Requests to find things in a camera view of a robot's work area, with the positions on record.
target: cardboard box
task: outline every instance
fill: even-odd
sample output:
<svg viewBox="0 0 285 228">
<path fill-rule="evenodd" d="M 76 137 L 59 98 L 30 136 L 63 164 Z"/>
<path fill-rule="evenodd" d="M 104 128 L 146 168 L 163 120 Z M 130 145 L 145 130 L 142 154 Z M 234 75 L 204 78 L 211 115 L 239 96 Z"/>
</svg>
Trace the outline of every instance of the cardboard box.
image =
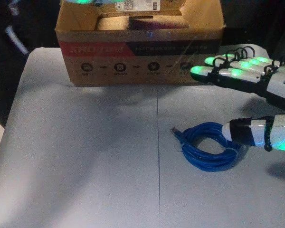
<svg viewBox="0 0 285 228">
<path fill-rule="evenodd" d="M 161 0 L 160 11 L 61 5 L 56 33 L 76 86 L 193 83 L 190 68 L 218 52 L 219 0 Z"/>
</svg>

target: qr code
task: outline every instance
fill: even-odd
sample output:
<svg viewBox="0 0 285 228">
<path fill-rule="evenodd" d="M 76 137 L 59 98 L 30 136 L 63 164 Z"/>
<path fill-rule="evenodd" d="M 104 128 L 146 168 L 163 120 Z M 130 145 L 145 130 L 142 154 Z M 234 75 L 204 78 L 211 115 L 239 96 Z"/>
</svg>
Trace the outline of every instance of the qr code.
<svg viewBox="0 0 285 228">
<path fill-rule="evenodd" d="M 134 9 L 133 0 L 125 0 L 124 1 L 124 9 L 125 10 L 133 10 Z"/>
</svg>

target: white table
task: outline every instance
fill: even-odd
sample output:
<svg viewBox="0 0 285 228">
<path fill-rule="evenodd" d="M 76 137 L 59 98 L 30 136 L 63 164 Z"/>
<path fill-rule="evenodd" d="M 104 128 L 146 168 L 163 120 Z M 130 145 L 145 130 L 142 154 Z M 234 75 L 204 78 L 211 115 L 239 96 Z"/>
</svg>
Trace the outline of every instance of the white table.
<svg viewBox="0 0 285 228">
<path fill-rule="evenodd" d="M 0 228 L 285 228 L 285 152 L 207 173 L 169 131 L 280 112 L 216 86 L 76 88 L 60 49 L 38 48 L 0 145 Z"/>
</svg>

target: white label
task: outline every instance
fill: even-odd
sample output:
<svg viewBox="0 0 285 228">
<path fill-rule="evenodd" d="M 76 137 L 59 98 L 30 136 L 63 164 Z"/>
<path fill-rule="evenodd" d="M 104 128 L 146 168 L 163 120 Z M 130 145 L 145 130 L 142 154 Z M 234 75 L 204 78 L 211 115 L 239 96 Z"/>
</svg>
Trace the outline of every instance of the white label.
<svg viewBox="0 0 285 228">
<path fill-rule="evenodd" d="M 161 0 L 123 0 L 115 3 L 118 12 L 160 11 Z"/>
</svg>

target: circular icon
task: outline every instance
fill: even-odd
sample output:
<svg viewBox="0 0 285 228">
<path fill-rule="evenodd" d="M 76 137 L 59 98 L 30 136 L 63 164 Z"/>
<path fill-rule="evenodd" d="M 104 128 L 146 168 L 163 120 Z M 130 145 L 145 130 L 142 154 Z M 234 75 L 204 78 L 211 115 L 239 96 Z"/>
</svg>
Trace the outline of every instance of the circular icon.
<svg viewBox="0 0 285 228">
<path fill-rule="evenodd" d="M 117 10 L 117 11 L 121 11 L 121 10 L 122 10 L 121 4 L 116 4 L 116 10 Z"/>
<path fill-rule="evenodd" d="M 90 72 L 93 70 L 93 66 L 90 63 L 83 63 L 81 64 L 81 69 L 86 72 Z"/>
<path fill-rule="evenodd" d="M 150 71 L 157 71 L 160 69 L 160 65 L 157 62 L 151 62 L 148 64 L 148 69 Z"/>
<path fill-rule="evenodd" d="M 114 66 L 114 69 L 115 69 L 116 71 L 119 71 L 119 72 L 125 71 L 126 68 L 127 68 L 126 65 L 123 64 L 123 63 L 116 63 L 115 66 Z"/>
</svg>

